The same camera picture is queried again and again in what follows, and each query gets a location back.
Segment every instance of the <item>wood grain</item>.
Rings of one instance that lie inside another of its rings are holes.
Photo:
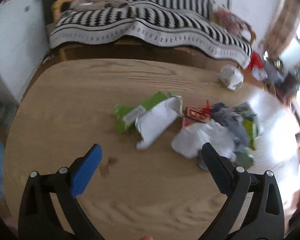
[[[137,106],[157,91],[176,92],[185,106],[249,101],[265,129],[256,141],[250,171],[274,171],[288,201],[298,182],[295,132],[298,124],[268,92],[243,84],[236,92],[218,82],[217,73],[181,65],[122,59],[66,61],[45,71],[26,95],[12,124],[5,153],[4,186],[15,217],[33,170],[53,173],[69,166],[98,143],[101,167],[78,197],[83,210],[108,240],[152,235],[156,240],[197,239],[226,197],[196,159],[175,153],[170,143],[181,127],[176,120],[146,151],[136,150],[139,135],[114,129],[116,104]],[[246,201],[234,229],[247,211]],[[65,218],[65,229],[70,231]]]

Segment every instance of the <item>brown blanket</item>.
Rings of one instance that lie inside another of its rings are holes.
[[[74,0],[70,8],[77,12],[100,10],[107,7],[121,8],[127,5],[125,0]]]

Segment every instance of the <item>brown curtain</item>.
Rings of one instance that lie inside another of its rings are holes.
[[[281,14],[263,44],[269,58],[275,60],[288,47],[300,23],[299,0],[285,0]]]

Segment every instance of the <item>yellow-green package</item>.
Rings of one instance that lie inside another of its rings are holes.
[[[138,116],[166,99],[168,99],[168,96],[159,91],[137,107],[116,105],[114,108],[114,113],[118,119],[115,126],[116,130],[119,132],[128,130],[130,127],[134,126]]]

